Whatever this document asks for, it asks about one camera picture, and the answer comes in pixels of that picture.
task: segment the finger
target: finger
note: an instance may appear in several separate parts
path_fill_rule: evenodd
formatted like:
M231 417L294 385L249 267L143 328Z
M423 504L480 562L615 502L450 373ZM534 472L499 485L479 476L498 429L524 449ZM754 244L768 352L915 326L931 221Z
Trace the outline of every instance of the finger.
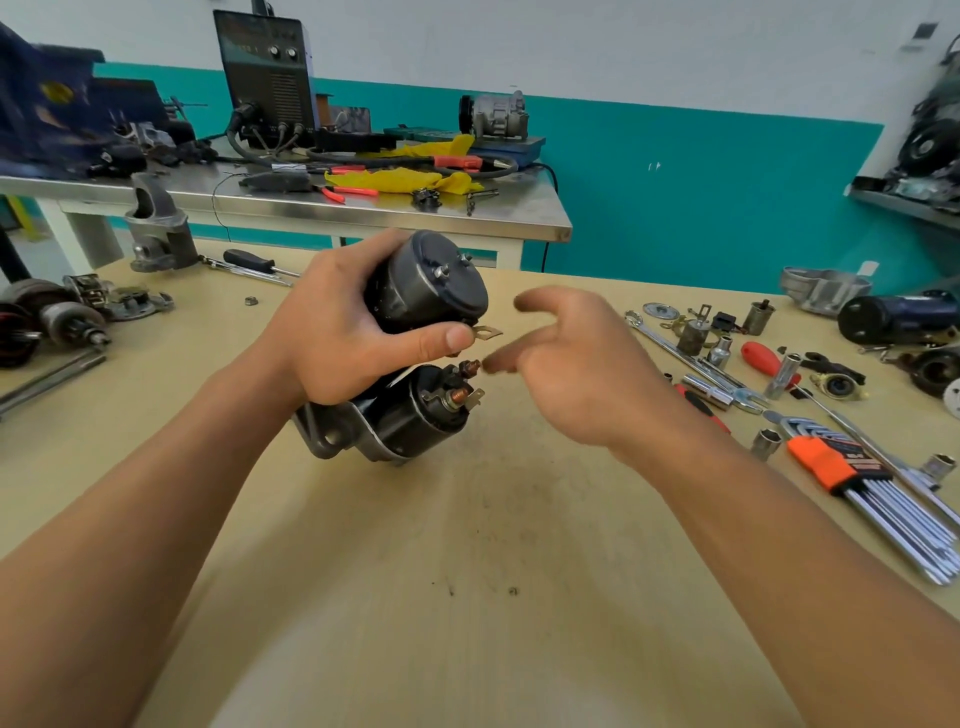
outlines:
M412 367L470 347L474 341L473 329L466 324L434 324L406 333L386 336L379 346L379 368L383 371Z
M561 309L576 295L576 288L565 285L544 285L540 288L531 288L517 296L514 299L514 308L525 313L544 311L559 316Z
M381 262L403 245L412 233L398 228L387 228L376 235L349 246L345 253L359 273L368 276Z
M545 344L557 338L557 325L536 328L523 334L515 341L505 344L483 360L484 371L488 374L497 372L515 372L516 362L520 356L538 344Z

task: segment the yellow cloth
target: yellow cloth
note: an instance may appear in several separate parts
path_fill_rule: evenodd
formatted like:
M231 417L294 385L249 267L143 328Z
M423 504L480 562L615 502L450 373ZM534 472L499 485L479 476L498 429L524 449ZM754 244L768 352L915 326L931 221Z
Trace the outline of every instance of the yellow cloth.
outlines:
M458 134L450 141L428 141L409 147L376 152L363 157L464 157L473 146L473 137L468 133Z
M381 169L379 172L347 172L345 175L327 173L324 176L327 182L337 187L360 187L378 192L409 194L427 187L439 192L466 195L468 192L479 192L483 189L483 185L474 182L466 172L454 172L449 177L444 177L439 172L418 172L405 167Z

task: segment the wooden table surface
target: wooden table surface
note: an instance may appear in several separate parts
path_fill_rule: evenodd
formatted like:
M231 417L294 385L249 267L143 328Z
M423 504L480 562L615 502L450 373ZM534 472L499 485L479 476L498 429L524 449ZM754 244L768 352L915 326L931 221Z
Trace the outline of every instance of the wooden table surface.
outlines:
M201 244L216 255L225 246ZM298 270L310 253L270 251ZM0 425L0 553L49 520L180 409L263 329L286 290L194 268L104 278L170 293L177 309L111 328L108 362ZM547 282L618 310L711 303L741 318L755 294L485 269L482 323L506 337L548 317L513 296ZM246 296L260 304L244 305ZM905 374L858 355L833 322L775 299L760 340L862 371L842 403L919 465L960 455L960 421ZM745 337L736 337L739 349ZM647 347L664 371L684 368ZM0 391L49 367L0 373ZM730 372L765 377L734 354ZM260 458L180 620L140 726L781 726L800 719L774 672L657 493L606 452L553 431L520 380L484 377L466 430L402 468L355 450L312 457L292 424ZM787 414L822 420L785 397ZM749 446L765 422L722 414ZM691 456L697 443L691 441ZM853 537L954 615L960 585L926 586L846 503L781 449L770 464ZM960 509L960 485L944 500Z

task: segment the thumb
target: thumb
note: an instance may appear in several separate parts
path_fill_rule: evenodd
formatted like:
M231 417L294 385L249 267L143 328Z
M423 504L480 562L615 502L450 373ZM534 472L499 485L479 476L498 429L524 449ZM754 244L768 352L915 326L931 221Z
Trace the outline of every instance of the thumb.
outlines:
M450 356L471 346L473 340L473 329L466 324L433 324L393 334L383 350L383 369L402 369Z

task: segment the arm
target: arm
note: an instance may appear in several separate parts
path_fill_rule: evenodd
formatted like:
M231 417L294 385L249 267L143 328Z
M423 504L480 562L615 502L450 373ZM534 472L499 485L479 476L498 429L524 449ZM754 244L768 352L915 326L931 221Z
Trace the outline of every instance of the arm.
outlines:
M678 397L603 299L550 286L516 307L557 323L484 367L660 492L810 725L956 724L960 624Z
M317 255L248 350L0 562L0 724L129 723L240 487L293 411L472 344L460 324L388 336L367 312L370 272L406 237Z

